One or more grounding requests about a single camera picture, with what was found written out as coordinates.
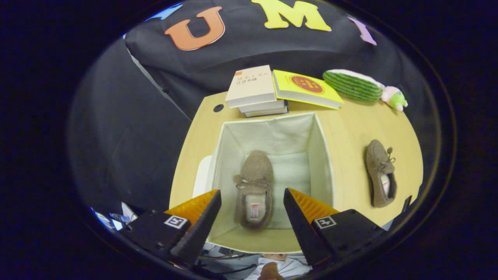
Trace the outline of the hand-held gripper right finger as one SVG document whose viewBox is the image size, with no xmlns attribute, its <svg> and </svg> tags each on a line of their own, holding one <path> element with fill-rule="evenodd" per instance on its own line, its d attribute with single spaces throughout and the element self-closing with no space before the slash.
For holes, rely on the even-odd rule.
<svg viewBox="0 0 498 280">
<path fill-rule="evenodd" d="M 340 212 L 292 188 L 285 189 L 283 202 L 301 251 L 313 269 L 366 252 L 387 234 L 355 209 Z"/>
</svg>

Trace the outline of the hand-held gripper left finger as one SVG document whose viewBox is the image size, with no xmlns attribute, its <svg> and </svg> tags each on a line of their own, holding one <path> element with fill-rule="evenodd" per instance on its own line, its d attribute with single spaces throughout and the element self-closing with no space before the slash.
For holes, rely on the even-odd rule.
<svg viewBox="0 0 498 280">
<path fill-rule="evenodd" d="M 214 189 L 167 211 L 147 211 L 119 233 L 156 259 L 191 268 L 221 206 L 221 192 Z"/>
</svg>

